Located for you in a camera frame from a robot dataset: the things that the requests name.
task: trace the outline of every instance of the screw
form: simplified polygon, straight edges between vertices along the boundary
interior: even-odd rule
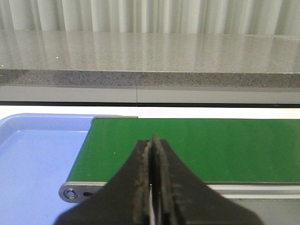
[[[68,199],[76,199],[78,194],[71,188],[64,190],[64,196]]]

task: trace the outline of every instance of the plastic tray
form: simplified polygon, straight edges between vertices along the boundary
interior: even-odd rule
[[[74,207],[58,189],[93,117],[16,114],[0,120],[0,224],[50,225]]]

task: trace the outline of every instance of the granite countertop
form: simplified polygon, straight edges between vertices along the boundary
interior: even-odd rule
[[[300,36],[0,30],[0,85],[300,87]]]

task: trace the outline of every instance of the green conveyor belt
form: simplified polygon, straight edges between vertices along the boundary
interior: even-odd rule
[[[108,181],[152,134],[206,182],[300,182],[300,120],[97,118],[67,181]]]

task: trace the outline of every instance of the white curtain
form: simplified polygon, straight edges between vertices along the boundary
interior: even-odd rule
[[[0,0],[0,29],[300,34],[300,0]]]

